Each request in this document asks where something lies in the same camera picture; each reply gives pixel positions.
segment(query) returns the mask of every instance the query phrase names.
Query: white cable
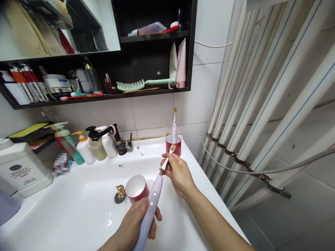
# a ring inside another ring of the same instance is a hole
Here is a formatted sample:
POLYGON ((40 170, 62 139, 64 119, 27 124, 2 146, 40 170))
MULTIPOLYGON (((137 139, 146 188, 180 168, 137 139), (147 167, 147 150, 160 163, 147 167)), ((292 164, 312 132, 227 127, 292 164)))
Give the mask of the white cable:
POLYGON ((332 149, 328 149, 324 152, 321 152, 321 153, 318 153, 304 161, 301 161, 299 163, 296 163, 294 165, 291 165, 289 166, 288 168, 282 168, 282 169, 276 169, 276 170, 269 170, 269 171, 263 171, 263 172, 243 172, 243 171, 235 171, 233 169, 230 169, 228 167, 225 167, 223 165, 221 165, 219 162, 217 162, 210 154, 209 152, 207 151, 206 147, 205 147, 205 144, 203 142, 203 139, 205 138, 205 136, 207 135, 207 133, 204 134, 204 136, 202 137, 202 146, 203 148, 205 149, 206 153, 208 154, 208 156, 215 162, 217 163, 219 166, 229 170, 229 171, 232 171, 232 172, 235 172, 235 173, 241 173, 241 174, 249 174, 249 175, 254 175, 254 174, 271 174, 271 173, 281 173, 281 172, 285 172, 285 171, 289 171, 289 170, 292 170, 292 169, 296 169, 296 168, 299 168, 299 167, 302 167, 302 166, 305 166, 307 164, 310 164, 318 159, 321 159, 323 157, 326 157, 330 154, 333 154, 335 153, 335 147, 332 148, 332 149))
POLYGON ((233 42, 230 42, 228 44, 225 44, 225 45, 219 45, 219 46, 211 46, 211 45, 207 45, 207 44, 204 44, 204 43, 201 43, 201 42, 198 42, 198 41, 194 41, 196 44, 201 44, 203 46, 206 46, 206 47, 209 47, 209 48, 222 48, 222 47, 226 47, 228 45, 231 45, 233 42))

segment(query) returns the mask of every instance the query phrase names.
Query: pink electric toothbrush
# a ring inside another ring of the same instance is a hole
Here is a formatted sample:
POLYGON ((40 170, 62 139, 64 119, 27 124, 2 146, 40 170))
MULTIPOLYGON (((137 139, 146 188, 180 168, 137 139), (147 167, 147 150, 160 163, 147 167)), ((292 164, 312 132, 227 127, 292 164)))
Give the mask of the pink electric toothbrush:
MULTIPOLYGON (((170 153, 172 153, 176 148, 175 144, 170 146, 170 153)), ((168 163, 168 159, 165 160, 164 164, 161 166, 161 171, 157 176, 151 190, 149 193, 149 206, 145 216, 141 221, 140 235, 132 248, 132 251, 143 251, 146 246, 148 234, 152 225, 152 221, 154 220, 155 211, 158 205, 159 197, 162 191, 163 185, 163 171, 166 169, 166 165, 168 163)))
POLYGON ((176 125, 176 112, 177 108, 174 109, 173 124, 172 124, 172 144, 177 143, 177 125, 176 125))

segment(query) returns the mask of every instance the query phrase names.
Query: hand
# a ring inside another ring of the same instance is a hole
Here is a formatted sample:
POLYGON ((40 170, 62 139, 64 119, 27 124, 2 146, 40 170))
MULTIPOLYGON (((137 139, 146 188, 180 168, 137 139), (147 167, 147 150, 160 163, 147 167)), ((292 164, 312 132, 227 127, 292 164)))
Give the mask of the hand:
MULTIPOLYGON (((108 239, 108 241, 98 251, 127 251, 130 250, 139 234, 141 220, 147 212, 149 200, 147 197, 135 202, 123 218, 120 227, 116 233, 108 239)), ((162 220, 162 215, 157 207, 155 212, 158 221, 162 220)), ((156 222, 152 222, 148 238, 155 239, 156 237, 156 222)))
POLYGON ((163 175, 170 177, 177 194, 186 199, 191 193, 197 190, 186 162, 174 153, 163 153, 162 157, 169 159, 163 175))

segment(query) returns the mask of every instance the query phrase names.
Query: black faucet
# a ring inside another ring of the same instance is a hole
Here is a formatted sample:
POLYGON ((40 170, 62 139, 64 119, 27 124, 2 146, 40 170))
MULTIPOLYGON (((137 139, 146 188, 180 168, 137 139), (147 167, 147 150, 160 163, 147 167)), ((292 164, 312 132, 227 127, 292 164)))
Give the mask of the black faucet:
MULTIPOLYGON (((131 149, 133 147, 133 143, 132 143, 133 134, 130 133, 130 141, 124 142, 120 137, 119 130, 117 128, 117 124, 114 124, 113 126, 115 127, 115 130, 116 130, 115 136, 114 136, 115 142, 116 142, 116 149, 118 150, 119 155, 125 155, 127 153, 127 150, 131 149)), ((91 139, 92 139, 92 141, 99 141, 99 139, 102 136, 104 136, 106 133, 108 133, 110 131, 113 131, 113 128, 112 127, 107 127, 102 132, 100 132, 100 133, 94 135, 93 137, 91 137, 91 139)))

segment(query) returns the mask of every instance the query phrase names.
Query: sink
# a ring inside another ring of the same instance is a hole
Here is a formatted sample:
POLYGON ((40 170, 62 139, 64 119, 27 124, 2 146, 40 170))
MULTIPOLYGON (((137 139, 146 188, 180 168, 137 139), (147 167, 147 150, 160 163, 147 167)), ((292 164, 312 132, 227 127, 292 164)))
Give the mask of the sink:
MULTIPOLYGON (((114 202, 116 186, 141 174, 151 188, 159 174, 164 138, 134 145, 140 146, 144 156, 133 149, 91 165, 74 164, 69 174, 56 177, 50 186, 24 199, 20 211, 0 227, 0 250, 97 250, 116 232, 131 207, 127 198, 121 204, 114 202)), ((182 145, 181 157, 197 186, 246 239, 184 141, 182 145)), ((189 207, 166 176, 158 206, 163 220, 157 223, 156 239, 148 240, 145 250, 210 250, 189 207)))

